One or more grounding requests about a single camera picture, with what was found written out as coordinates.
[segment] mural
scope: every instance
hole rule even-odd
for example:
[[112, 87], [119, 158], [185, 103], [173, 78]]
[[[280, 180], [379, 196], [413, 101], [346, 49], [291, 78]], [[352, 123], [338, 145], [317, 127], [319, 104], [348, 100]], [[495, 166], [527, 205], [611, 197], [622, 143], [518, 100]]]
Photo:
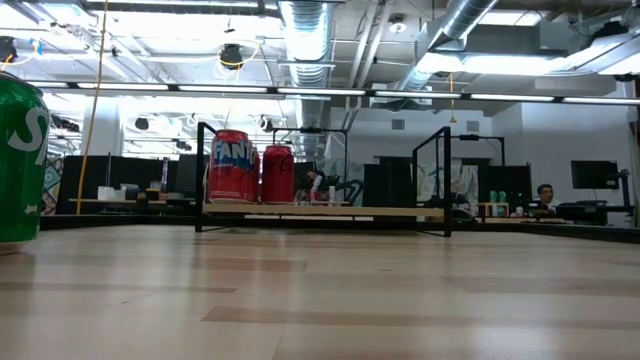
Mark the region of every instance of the mural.
[[[440, 167], [440, 184], [444, 182], [444, 169]], [[436, 165], [418, 165], [418, 201], [427, 201], [436, 191]], [[478, 167], [467, 165], [451, 166], [451, 191], [464, 195], [469, 203], [478, 203]], [[444, 188], [440, 186], [440, 197]]]
[[42, 215], [55, 215], [56, 213], [63, 164], [64, 159], [61, 157], [49, 156], [45, 160], [42, 189]]
[[353, 161], [347, 162], [347, 182], [344, 177], [344, 159], [324, 159], [318, 161], [318, 168], [327, 177], [339, 176], [340, 181], [336, 187], [336, 201], [344, 201], [342, 189], [347, 188], [347, 196], [353, 202], [353, 206], [362, 206], [362, 194], [364, 191], [364, 164]]

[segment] sprite can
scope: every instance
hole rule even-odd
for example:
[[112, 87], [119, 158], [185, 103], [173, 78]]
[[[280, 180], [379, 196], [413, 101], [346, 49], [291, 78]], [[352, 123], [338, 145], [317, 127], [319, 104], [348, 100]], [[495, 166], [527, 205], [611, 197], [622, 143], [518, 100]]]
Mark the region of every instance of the sprite can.
[[40, 90], [0, 72], [0, 253], [38, 235], [50, 119]]

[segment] silver duct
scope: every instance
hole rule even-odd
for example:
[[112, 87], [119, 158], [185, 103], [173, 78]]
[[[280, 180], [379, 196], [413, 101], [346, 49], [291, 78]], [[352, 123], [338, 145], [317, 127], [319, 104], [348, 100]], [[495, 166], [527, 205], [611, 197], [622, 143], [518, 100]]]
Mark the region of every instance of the silver duct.
[[[324, 62], [331, 44], [333, 6], [322, 2], [283, 1], [279, 3], [285, 25], [285, 44], [289, 60]], [[329, 68], [317, 64], [292, 65], [291, 81], [297, 87], [326, 87]], [[329, 101], [298, 100], [296, 116], [299, 127], [328, 128]], [[324, 137], [300, 136], [305, 157], [313, 158]]]
[[[449, 2], [447, 12], [441, 18], [440, 30], [431, 40], [427, 52], [451, 40], [467, 36], [497, 2], [498, 0], [452, 0]], [[426, 61], [425, 57], [418, 60], [409, 69], [404, 79], [398, 83], [396, 90], [421, 90], [433, 75], [421, 70], [428, 65], [425, 64]]]

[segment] pillar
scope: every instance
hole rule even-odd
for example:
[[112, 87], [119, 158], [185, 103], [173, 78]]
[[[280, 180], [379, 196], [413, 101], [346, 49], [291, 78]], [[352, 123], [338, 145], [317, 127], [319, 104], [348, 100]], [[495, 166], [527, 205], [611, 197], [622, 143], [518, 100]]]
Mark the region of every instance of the pillar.
[[[93, 99], [88, 99], [82, 126], [82, 151], [86, 149], [89, 128], [91, 127], [91, 112], [93, 110]], [[124, 127], [126, 116], [123, 116], [121, 106], [117, 98], [101, 97], [98, 99], [96, 115], [93, 124], [93, 135], [89, 155], [122, 156], [124, 147]]]

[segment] desk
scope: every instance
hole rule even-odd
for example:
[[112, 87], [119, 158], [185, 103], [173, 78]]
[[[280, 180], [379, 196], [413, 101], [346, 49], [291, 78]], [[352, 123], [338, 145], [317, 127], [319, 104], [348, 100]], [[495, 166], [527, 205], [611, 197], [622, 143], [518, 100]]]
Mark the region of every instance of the desk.
[[606, 226], [610, 212], [633, 214], [633, 206], [590, 206], [581, 204], [560, 205], [556, 207], [559, 218], [575, 221], [580, 225]]
[[444, 216], [444, 211], [442, 209], [348, 206], [203, 204], [203, 210], [205, 213], [243, 213], [262, 215], [425, 216], [434, 218], [441, 218]]
[[[72, 203], [77, 203], [78, 199], [69, 199]], [[95, 207], [90, 212], [100, 213], [140, 213], [153, 215], [192, 215], [195, 201], [183, 200], [149, 200], [146, 204], [139, 205], [137, 200], [98, 200], [82, 199], [82, 205], [101, 204], [101, 210]]]
[[511, 215], [511, 213], [509, 212], [509, 203], [478, 203], [478, 210], [480, 210], [481, 207], [484, 207], [484, 216], [485, 217], [487, 215], [493, 215], [491, 213], [491, 207], [493, 205], [495, 205], [497, 207], [505, 208], [504, 217], [509, 217], [509, 215]]
[[564, 219], [560, 218], [506, 218], [506, 217], [489, 217], [489, 218], [476, 218], [481, 224], [566, 224]]
[[[78, 199], [69, 199], [71, 202], [78, 202]], [[169, 199], [169, 200], [149, 200], [149, 205], [171, 205], [171, 202], [186, 202], [187, 199]], [[135, 206], [138, 201], [137, 200], [98, 200], [98, 199], [82, 199], [82, 203], [87, 204], [105, 204], [105, 205], [123, 205], [123, 206]], [[195, 201], [189, 201], [189, 205], [195, 205]]]

